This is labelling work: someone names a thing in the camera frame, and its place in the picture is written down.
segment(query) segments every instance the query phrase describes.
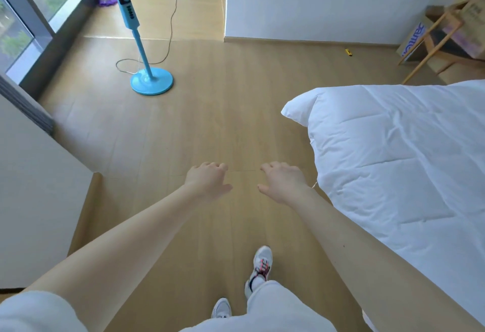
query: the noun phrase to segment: white pants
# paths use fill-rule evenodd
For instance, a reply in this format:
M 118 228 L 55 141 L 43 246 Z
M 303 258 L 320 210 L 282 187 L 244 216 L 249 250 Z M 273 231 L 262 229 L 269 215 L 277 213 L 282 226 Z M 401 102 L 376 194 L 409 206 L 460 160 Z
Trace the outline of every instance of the white pants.
M 336 332 L 323 318 L 278 282 L 270 280 L 259 286 L 247 300 L 247 314 L 239 317 L 208 319 L 184 332 L 263 332 L 303 331 Z

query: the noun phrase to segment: purple object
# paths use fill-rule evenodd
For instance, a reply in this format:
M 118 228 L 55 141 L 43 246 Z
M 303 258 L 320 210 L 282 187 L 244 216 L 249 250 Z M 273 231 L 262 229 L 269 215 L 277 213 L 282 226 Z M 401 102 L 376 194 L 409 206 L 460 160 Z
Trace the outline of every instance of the purple object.
M 112 6 L 117 2 L 118 2 L 117 0 L 98 0 L 98 5 L 100 7 L 106 7 L 106 6 Z

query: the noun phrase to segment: shoe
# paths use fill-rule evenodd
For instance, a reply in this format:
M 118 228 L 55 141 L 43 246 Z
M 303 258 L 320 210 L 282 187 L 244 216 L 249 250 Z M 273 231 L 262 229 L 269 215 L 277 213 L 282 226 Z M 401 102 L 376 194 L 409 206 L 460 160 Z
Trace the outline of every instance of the shoe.
M 256 277 L 263 277 L 264 281 L 268 280 L 268 275 L 270 274 L 272 265 L 273 253 L 271 252 L 270 247 L 264 245 L 263 247 L 259 248 L 254 255 L 254 270 L 244 286 L 244 294 L 246 295 L 246 299 L 249 299 L 249 297 L 253 293 L 252 285 Z
M 229 304 L 229 300 L 226 298 L 220 298 L 217 300 L 217 303 L 214 305 L 214 309 L 212 310 L 212 318 L 229 318 L 232 317 L 232 310 L 231 305 Z

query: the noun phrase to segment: person's right arm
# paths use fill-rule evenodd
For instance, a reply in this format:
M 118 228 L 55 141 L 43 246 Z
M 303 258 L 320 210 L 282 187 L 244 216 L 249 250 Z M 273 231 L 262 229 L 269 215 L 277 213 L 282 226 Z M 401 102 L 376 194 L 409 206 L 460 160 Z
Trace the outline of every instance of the person's right arm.
M 271 162 L 261 170 L 268 185 L 258 185 L 259 191 L 300 215 L 379 331 L 485 330 L 416 268 L 310 188 L 298 167 Z

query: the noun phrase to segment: hand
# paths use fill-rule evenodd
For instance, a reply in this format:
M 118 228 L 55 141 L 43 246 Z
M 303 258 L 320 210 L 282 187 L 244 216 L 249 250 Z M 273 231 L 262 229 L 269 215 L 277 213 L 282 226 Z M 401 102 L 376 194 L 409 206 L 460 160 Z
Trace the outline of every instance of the hand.
M 187 172 L 184 186 L 193 190 L 203 201 L 216 200 L 232 190 L 231 184 L 224 185 L 227 170 L 228 167 L 225 163 L 204 162 Z
M 258 184 L 258 189 L 277 203 L 290 205 L 302 192 L 310 189 L 300 169 L 286 162 L 263 163 L 261 170 L 266 174 L 269 186 Z

